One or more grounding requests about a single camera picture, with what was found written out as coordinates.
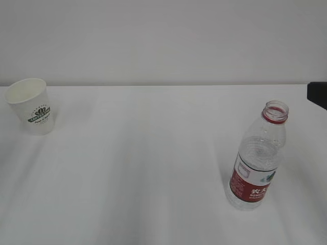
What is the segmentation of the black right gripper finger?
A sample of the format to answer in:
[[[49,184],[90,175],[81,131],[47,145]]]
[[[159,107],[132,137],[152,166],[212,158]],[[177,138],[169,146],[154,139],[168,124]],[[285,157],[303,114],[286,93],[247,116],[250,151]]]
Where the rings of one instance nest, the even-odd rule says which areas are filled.
[[[310,82],[307,85],[307,100],[327,110],[327,82]]]

